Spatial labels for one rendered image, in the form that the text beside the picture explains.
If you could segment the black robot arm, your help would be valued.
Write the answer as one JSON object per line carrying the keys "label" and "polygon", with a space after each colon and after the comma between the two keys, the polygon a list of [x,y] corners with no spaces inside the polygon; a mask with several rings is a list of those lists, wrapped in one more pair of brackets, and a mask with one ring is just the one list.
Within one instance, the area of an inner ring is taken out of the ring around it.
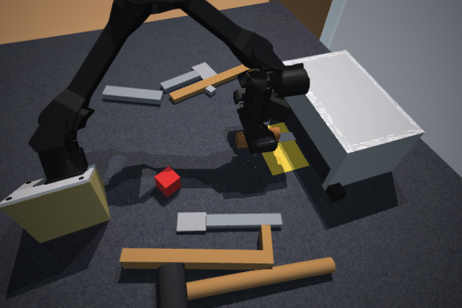
{"label": "black robot arm", "polygon": [[268,39],[237,25],[207,0],[113,0],[104,30],[70,85],[39,114],[39,126],[29,140],[45,172],[45,185],[84,174],[88,163],[76,139],[77,131],[95,112],[88,108],[90,98],[128,36],[151,14],[174,9],[183,10],[216,35],[245,67],[260,70],[246,70],[237,78],[249,103],[271,102],[263,121],[271,118],[283,123],[291,114],[283,97],[308,93],[310,78],[303,63],[285,66]]}

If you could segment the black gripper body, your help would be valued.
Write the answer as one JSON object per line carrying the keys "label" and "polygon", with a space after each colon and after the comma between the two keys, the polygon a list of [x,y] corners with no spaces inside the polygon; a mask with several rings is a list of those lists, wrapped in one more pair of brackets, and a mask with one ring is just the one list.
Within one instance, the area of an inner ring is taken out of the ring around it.
{"label": "black gripper body", "polygon": [[250,134],[247,135],[247,145],[251,154],[275,151],[277,141],[274,132],[270,131],[268,126],[263,124],[266,111],[272,109],[271,102],[265,105],[253,105],[245,98],[245,89],[237,89],[233,93],[235,104],[240,101],[240,111],[245,124],[249,125]]}

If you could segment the red cube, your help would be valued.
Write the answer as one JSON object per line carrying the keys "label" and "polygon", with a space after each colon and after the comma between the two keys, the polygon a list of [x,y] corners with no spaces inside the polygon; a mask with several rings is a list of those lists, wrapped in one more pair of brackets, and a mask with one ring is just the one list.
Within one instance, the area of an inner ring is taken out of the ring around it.
{"label": "red cube", "polygon": [[180,176],[167,167],[159,174],[154,176],[157,187],[168,197],[181,187]]}

